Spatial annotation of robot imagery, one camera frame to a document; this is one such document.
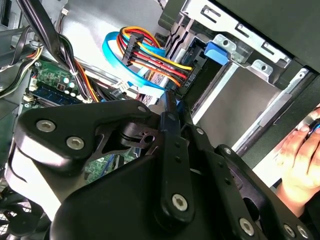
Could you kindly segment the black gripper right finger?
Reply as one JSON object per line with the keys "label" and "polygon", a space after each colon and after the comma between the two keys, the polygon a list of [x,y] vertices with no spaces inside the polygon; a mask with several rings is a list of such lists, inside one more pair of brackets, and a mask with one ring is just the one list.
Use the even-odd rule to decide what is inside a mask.
{"label": "black gripper right finger", "polygon": [[185,102],[177,106],[188,140],[195,216],[193,240],[312,240],[314,234],[228,146],[213,147],[192,123]]}

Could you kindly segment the person's hand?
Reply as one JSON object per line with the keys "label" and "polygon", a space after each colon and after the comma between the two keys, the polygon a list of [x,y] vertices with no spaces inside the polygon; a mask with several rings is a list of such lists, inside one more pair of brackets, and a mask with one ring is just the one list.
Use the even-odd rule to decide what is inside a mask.
{"label": "person's hand", "polygon": [[293,129],[276,158],[286,192],[313,196],[320,190],[320,109],[309,115],[313,122]]}

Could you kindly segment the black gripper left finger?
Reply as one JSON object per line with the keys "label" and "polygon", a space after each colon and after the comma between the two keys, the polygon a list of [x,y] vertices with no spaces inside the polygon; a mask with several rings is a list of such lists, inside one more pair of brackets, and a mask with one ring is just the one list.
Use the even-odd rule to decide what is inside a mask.
{"label": "black gripper left finger", "polygon": [[26,183],[21,194],[34,202],[45,196],[39,204],[53,223],[71,194],[95,182],[82,184],[93,160],[138,147],[137,159],[178,155],[189,161],[178,104],[166,92],[161,113],[133,99],[28,110],[18,118],[8,169]]}

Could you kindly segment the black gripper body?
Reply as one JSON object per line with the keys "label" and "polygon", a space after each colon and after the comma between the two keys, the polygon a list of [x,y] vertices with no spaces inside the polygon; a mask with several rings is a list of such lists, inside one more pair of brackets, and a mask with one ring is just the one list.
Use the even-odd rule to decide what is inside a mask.
{"label": "black gripper body", "polygon": [[75,191],[60,206],[52,240],[192,240],[187,156],[144,156]]}

